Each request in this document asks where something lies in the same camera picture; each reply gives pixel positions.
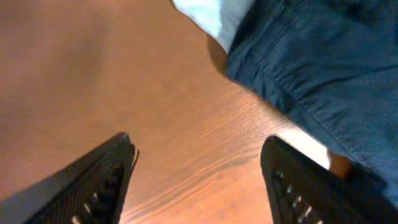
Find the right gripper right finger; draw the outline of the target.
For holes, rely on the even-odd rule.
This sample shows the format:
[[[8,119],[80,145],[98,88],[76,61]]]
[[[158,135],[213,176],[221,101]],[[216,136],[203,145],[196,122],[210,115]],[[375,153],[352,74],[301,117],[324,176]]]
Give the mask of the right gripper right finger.
[[[277,136],[266,139],[261,168],[274,223],[397,223],[383,184],[362,169],[340,179]]]

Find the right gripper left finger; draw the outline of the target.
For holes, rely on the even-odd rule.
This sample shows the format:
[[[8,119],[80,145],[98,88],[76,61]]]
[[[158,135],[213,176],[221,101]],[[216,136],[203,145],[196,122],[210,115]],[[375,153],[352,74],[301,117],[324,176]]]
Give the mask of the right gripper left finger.
[[[1,223],[119,223],[136,165],[118,133],[62,170],[1,202]]]

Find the navy blue shorts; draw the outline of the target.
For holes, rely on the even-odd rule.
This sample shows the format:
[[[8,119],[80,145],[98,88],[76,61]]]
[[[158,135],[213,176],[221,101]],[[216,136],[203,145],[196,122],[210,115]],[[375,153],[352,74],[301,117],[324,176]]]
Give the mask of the navy blue shorts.
[[[226,74],[397,203],[396,1],[256,1]]]

